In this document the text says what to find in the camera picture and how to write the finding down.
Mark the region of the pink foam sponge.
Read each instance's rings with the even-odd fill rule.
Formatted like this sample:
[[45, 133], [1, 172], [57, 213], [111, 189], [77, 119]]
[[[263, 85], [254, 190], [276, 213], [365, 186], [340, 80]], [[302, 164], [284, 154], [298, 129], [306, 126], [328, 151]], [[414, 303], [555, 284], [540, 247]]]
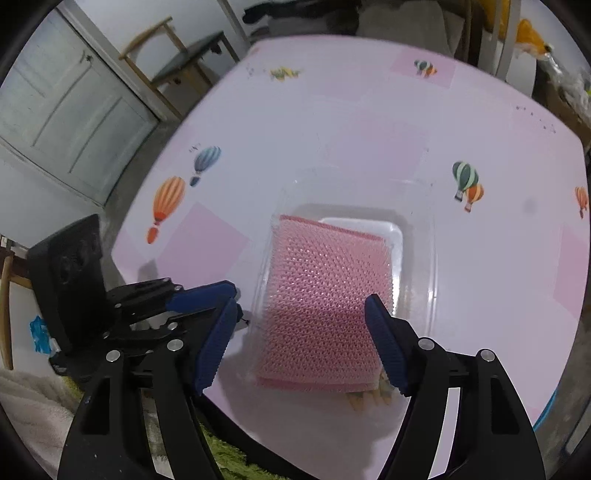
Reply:
[[376, 294], [392, 306], [391, 258], [380, 236], [280, 216], [253, 335], [254, 381], [300, 391], [376, 389], [382, 364], [365, 302]]

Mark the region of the blue crumpled wrapper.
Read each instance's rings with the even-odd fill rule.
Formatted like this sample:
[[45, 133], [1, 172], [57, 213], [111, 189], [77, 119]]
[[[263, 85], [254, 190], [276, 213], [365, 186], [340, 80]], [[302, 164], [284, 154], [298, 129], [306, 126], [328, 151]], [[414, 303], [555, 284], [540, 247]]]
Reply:
[[45, 321], [40, 316], [36, 316], [29, 323], [29, 330], [35, 352], [48, 356], [58, 352], [58, 346], [51, 337]]

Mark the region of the wooden chair black seat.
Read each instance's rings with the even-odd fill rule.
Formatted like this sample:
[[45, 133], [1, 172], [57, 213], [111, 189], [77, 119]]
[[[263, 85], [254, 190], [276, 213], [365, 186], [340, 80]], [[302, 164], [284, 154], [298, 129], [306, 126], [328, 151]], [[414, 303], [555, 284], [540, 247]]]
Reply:
[[[136, 35], [130, 43], [119, 53], [118, 59], [126, 63], [145, 86], [168, 108], [168, 110], [178, 119], [182, 120], [183, 115], [173, 106], [173, 104], [159, 91], [159, 87], [164, 84], [176, 83], [181, 80], [187, 80], [194, 90], [198, 90], [197, 81], [195, 81], [193, 72], [204, 80], [209, 88], [213, 87], [211, 78], [207, 76], [204, 69], [199, 65], [199, 61], [207, 53], [221, 55], [221, 46], [228, 51], [229, 56], [238, 64], [240, 61], [235, 49], [228, 41], [228, 37], [222, 31], [214, 32], [204, 38], [197, 40], [186, 46], [170, 27], [172, 17], [168, 16], [160, 22], [150, 26], [146, 30]], [[163, 32], [172, 44], [176, 47], [177, 53], [151, 78], [137, 66], [132, 59], [132, 54], [139, 50], [152, 37]]]

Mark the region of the yellow plastic bag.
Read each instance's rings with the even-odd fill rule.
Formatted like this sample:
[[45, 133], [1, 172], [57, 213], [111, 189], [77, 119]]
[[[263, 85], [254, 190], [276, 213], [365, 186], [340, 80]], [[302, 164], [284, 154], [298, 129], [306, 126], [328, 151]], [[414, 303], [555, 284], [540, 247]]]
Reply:
[[552, 52], [552, 46], [546, 43], [529, 19], [520, 20], [517, 28], [516, 47], [534, 56], [542, 57]]

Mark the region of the clear plastic tray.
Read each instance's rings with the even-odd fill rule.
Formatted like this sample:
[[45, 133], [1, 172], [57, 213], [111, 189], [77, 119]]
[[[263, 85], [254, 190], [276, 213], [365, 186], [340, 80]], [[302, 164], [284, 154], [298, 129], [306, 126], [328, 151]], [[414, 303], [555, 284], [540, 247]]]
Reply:
[[325, 166], [304, 169], [280, 190], [281, 214], [382, 237], [391, 252], [391, 313], [431, 334], [437, 294], [434, 218], [427, 185]]

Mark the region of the white panel door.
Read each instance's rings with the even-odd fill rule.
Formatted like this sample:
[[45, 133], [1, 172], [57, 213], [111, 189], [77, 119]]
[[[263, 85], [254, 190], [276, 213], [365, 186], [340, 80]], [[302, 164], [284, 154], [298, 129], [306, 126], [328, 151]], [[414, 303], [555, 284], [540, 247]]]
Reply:
[[102, 205], [157, 124], [58, 11], [39, 25], [1, 87], [1, 137]]

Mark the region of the long white side table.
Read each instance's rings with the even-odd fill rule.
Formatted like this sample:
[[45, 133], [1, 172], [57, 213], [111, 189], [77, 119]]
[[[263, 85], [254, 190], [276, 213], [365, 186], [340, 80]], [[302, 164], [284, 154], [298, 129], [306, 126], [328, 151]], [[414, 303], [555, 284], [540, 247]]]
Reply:
[[520, 0], [496, 1], [491, 35], [482, 40], [478, 67], [501, 81], [506, 81], [512, 62], [521, 6]]

